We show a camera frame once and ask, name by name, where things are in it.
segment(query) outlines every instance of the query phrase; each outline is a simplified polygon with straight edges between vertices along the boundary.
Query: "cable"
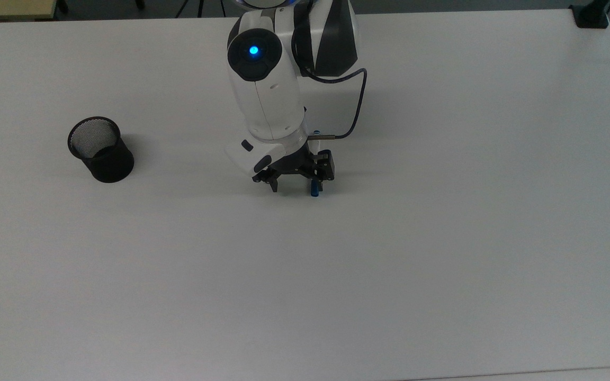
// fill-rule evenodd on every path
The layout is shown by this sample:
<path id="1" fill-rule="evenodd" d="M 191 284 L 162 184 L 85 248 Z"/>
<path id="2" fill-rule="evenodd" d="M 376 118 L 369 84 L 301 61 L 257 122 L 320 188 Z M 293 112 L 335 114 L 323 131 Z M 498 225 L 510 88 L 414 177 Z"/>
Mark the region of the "cable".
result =
<path id="1" fill-rule="evenodd" d="M 199 0 L 199 9 L 196 10 L 196 18 L 201 19 L 201 9 L 204 8 L 204 0 Z"/>
<path id="2" fill-rule="evenodd" d="M 178 17 L 180 17 L 180 14 L 182 13 L 182 10 L 184 9 L 185 5 L 187 5 L 188 0 L 185 0 L 182 3 L 182 7 L 180 7 L 180 9 L 178 10 L 178 13 L 176 14 L 176 17 L 174 17 L 175 19 L 177 19 Z"/>
<path id="3" fill-rule="evenodd" d="M 295 46 L 295 33 L 294 33 L 293 36 L 291 37 L 291 52 L 293 52 L 293 60 L 295 60 L 295 63 L 296 63 L 296 65 L 298 65 L 298 68 L 300 68 L 301 72 L 304 72 L 308 77 L 310 77 L 311 79 L 314 79 L 317 82 L 320 82 L 322 84 L 340 84 L 341 82 L 345 82 L 346 80 L 353 79 L 357 75 L 363 73 L 364 77 L 361 82 L 361 90 L 359 91 L 359 101 L 356 104 L 356 112 L 354 113 L 354 119 L 353 119 L 351 127 L 349 127 L 348 132 L 343 133 L 342 135 L 329 135 L 329 137 L 333 137 L 336 140 L 344 139 L 344 138 L 348 137 L 354 131 L 354 128 L 356 127 L 356 121 L 359 119 L 359 113 L 361 111 L 361 104 L 364 101 L 364 91 L 366 90 L 366 78 L 368 77 L 368 71 L 366 71 L 366 68 L 360 68 L 356 72 L 346 75 L 345 77 L 336 78 L 336 79 L 324 79 L 321 77 L 317 77 L 316 75 L 312 74 L 312 72 L 310 72 L 309 68 L 304 67 L 302 65 L 302 63 L 300 63 L 300 61 L 298 61 L 297 50 L 298 49 Z"/>

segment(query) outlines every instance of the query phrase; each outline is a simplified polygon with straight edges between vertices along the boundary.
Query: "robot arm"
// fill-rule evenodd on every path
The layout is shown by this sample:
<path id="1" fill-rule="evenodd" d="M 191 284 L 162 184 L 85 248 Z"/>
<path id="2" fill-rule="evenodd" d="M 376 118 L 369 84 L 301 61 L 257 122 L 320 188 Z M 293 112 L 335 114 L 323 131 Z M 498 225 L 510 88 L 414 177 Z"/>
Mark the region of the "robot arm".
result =
<path id="1" fill-rule="evenodd" d="M 244 0 L 254 7 L 274 1 Z M 279 174 L 302 174 L 317 179 L 319 187 L 333 179 L 330 152 L 308 148 L 298 75 L 344 74 L 357 60 L 357 30 L 349 0 L 254 10 L 232 28 L 228 73 L 249 134 L 225 151 L 254 181 L 275 184 L 275 191 Z M 319 161 L 327 171 L 318 169 Z"/>

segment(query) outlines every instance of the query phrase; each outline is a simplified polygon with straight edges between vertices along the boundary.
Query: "white table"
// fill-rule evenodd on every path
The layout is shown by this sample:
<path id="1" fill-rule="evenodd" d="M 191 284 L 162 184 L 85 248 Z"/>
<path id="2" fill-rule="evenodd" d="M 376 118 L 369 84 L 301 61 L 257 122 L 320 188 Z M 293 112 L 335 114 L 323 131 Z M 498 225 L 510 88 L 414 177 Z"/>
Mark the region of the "white table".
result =
<path id="1" fill-rule="evenodd" d="M 234 20 L 0 24 L 0 379 L 374 381 L 610 367 L 610 28 L 363 15 L 337 178 L 225 158 Z M 343 131 L 358 83 L 302 83 Z M 116 121 L 102 184 L 66 137 Z"/>

